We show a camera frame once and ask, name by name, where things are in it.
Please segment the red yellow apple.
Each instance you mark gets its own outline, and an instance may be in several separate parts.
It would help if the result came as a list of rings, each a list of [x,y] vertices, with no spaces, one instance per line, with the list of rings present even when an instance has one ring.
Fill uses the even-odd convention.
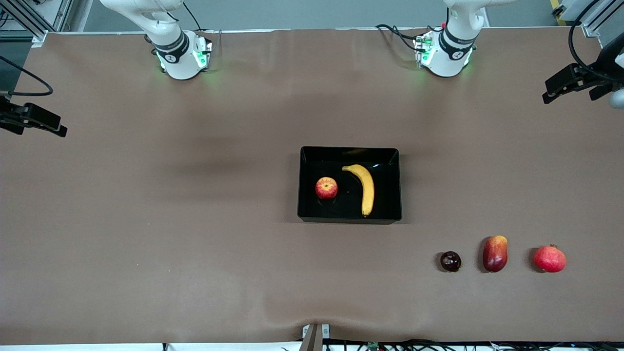
[[[322,177],[315,184],[315,193],[321,200],[330,200],[337,196],[339,187],[334,178]]]

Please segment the red pomegranate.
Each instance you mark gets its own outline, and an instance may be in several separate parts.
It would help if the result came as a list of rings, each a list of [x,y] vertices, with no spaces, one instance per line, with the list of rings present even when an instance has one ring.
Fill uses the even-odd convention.
[[[541,246],[533,254],[533,263],[545,273],[559,273],[566,268],[567,257],[555,245]]]

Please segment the dark purple plum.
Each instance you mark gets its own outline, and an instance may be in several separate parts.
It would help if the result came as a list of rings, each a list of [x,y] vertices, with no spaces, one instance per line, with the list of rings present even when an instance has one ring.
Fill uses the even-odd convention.
[[[444,270],[450,273],[456,273],[462,266],[461,256],[454,251],[446,251],[440,256],[440,264]]]

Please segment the yellow banana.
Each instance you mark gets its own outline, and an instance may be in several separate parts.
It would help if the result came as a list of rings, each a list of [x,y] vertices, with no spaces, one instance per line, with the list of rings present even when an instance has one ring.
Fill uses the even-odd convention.
[[[374,180],[370,171],[360,164],[343,166],[341,170],[352,173],[359,179],[362,186],[361,214],[363,217],[368,217],[372,213],[376,195]]]

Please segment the brown table cover mat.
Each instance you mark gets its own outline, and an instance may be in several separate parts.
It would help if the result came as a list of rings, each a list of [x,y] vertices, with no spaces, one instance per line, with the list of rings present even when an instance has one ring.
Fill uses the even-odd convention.
[[[542,102],[566,33],[486,29],[455,78],[378,30],[223,33],[188,81],[141,35],[50,35],[25,67],[67,136],[0,132],[0,344],[276,342],[314,322],[624,341],[624,111]],[[401,220],[301,220],[304,146],[397,149]],[[563,271],[535,266],[544,245]]]

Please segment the red mango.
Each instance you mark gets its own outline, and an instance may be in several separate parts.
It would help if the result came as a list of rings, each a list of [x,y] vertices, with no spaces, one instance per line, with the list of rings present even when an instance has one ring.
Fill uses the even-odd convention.
[[[508,242],[503,235],[496,235],[486,240],[482,251],[482,264],[488,273],[498,273],[507,264]]]

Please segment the black plastic box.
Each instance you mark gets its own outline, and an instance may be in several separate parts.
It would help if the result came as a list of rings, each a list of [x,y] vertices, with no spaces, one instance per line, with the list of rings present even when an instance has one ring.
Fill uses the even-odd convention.
[[[370,171],[376,195],[372,213],[361,214],[362,186],[359,179],[342,171],[360,164]],[[321,200],[315,193],[319,178],[331,177],[338,184],[337,196]],[[391,224],[403,217],[399,152],[393,148],[304,146],[299,152],[298,217],[305,222]]]

